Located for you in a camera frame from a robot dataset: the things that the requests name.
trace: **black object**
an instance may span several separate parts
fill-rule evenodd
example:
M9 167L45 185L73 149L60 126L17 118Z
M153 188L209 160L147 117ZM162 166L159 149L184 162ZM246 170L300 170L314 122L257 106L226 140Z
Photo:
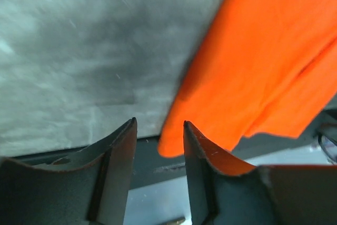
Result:
M193 225L337 224L337 167L254 167L184 124Z
M0 158L0 224L123 224L137 123L35 166Z

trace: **folded orange cloth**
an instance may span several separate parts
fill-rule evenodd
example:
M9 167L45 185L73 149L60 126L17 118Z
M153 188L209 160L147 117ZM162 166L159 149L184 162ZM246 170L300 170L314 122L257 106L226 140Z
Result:
M224 0L183 81L158 151L183 122L233 150L259 132L297 138L337 92L337 0Z

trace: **orange cloth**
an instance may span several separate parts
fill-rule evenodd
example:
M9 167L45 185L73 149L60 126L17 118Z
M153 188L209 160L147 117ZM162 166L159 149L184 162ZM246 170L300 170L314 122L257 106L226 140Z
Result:
M183 121L223 149L259 132L297 138L337 92L337 0L225 0L183 81L158 151Z

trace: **orange fabric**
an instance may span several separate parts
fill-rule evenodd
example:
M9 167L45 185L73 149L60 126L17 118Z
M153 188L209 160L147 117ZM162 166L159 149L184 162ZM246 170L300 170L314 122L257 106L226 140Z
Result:
M225 0L183 81L158 151L183 121L223 149L259 132L297 138L337 92L337 0Z

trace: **gray floor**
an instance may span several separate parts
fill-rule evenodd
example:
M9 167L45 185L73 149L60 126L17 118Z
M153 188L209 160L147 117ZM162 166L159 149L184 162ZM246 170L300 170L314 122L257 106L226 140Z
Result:
M0 0L0 155L157 135L221 0Z

